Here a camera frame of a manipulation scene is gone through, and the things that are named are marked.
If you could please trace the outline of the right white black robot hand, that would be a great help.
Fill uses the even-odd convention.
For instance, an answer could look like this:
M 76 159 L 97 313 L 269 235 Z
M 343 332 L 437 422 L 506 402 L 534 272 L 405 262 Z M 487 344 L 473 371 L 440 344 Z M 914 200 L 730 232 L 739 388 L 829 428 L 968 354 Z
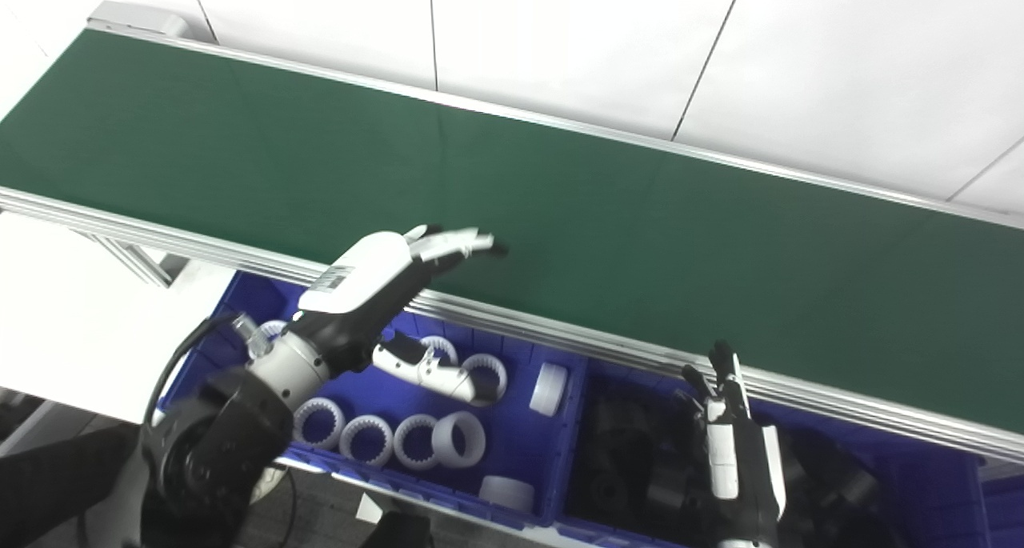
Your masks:
M 728 341 L 714 342 L 707 359 L 713 380 L 694 366 L 681 369 L 698 394 L 712 496 L 703 510 L 707 537 L 714 547 L 779 547 L 787 496 L 778 429 L 752 417 L 738 352 Z

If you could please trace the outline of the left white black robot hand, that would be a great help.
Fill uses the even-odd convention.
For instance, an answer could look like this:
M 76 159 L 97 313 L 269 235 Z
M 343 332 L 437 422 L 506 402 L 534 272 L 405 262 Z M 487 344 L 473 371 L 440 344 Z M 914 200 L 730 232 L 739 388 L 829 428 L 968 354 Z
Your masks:
M 326 380 L 374 366 L 447 398 L 490 406 L 501 397 L 498 380 L 465 370 L 404 333 L 385 332 L 433 278 L 475 254 L 507 253 L 490 231 L 476 227 L 420 225 L 406 234 L 366 235 L 308 286 L 285 337 L 306 345 Z

